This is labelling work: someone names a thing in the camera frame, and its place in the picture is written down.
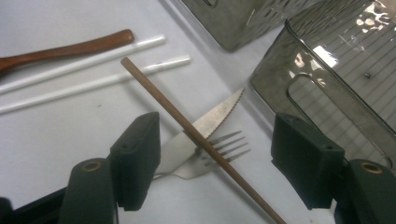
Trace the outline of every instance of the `wooden spoon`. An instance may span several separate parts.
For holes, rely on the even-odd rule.
[[[0,58],[0,73],[17,66],[36,63],[48,59],[59,59],[68,56],[78,56],[114,49],[134,42],[131,30],[123,30],[94,40],[69,45],[56,49],[45,49],[17,56]]]

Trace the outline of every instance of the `wooden chopstick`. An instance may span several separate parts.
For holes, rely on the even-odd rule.
[[[221,168],[276,222],[286,223],[280,215],[249,185],[249,183],[228,163],[213,146],[192,126],[192,124],[172,105],[172,103],[152,84],[148,78],[128,59],[121,64],[151,94],[154,99],[184,128],[189,138],[203,147]]]

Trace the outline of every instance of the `knife blade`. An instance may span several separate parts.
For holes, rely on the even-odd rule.
[[[212,134],[230,115],[242,96],[244,89],[236,91],[229,98],[216,105],[192,125],[205,138]],[[176,170],[186,159],[195,153],[196,145],[183,132],[162,146],[161,162],[155,175],[168,174]]]

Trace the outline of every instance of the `chopstick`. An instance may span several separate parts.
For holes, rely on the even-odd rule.
[[[146,66],[142,69],[142,72],[147,76],[153,73],[161,72],[163,70],[188,64],[190,61],[191,61],[191,57],[189,55],[180,56],[160,63],[155,63],[153,65]],[[131,75],[129,75],[128,73],[120,73],[109,77],[98,78],[94,81],[82,83],[77,86],[65,88],[59,91],[53,91],[24,101],[19,101],[12,105],[0,106],[0,115],[12,111],[24,109],[25,107],[44,104],[49,101],[62,99],[64,97],[79,94],[85,91],[95,90],[104,86],[109,86],[129,79],[133,79],[133,77],[131,77]]]
[[[47,72],[43,72],[41,74],[27,77],[15,82],[8,83],[6,85],[0,86],[0,94],[4,94],[9,91],[15,91],[17,89],[30,86],[36,84],[38,82],[42,82],[48,79],[52,79],[55,77],[60,77],[62,75],[75,72],[77,70],[87,68],[90,66],[94,66],[99,63],[107,62],[112,59],[116,59],[119,57],[126,56],[128,54],[137,52],[139,50],[152,48],[163,44],[165,42],[165,37],[163,35],[153,37],[151,39],[147,39],[144,41],[137,42],[135,44],[127,45],[124,47],[120,47],[117,49],[113,49],[104,53],[100,53],[89,58],[70,63],[61,67],[54,68]]]
[[[151,94],[151,96],[182,126],[187,136],[198,146],[203,147],[221,168],[276,222],[286,223],[280,215],[249,185],[249,183],[228,163],[213,146],[192,126],[174,105],[152,84],[148,78],[128,59],[121,64]]]

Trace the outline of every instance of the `metal container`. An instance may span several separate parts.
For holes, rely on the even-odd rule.
[[[318,0],[182,0],[229,51],[236,50]]]
[[[273,111],[312,122],[348,159],[376,161],[395,172],[396,22],[390,8],[368,0],[314,4],[286,21],[250,83]]]

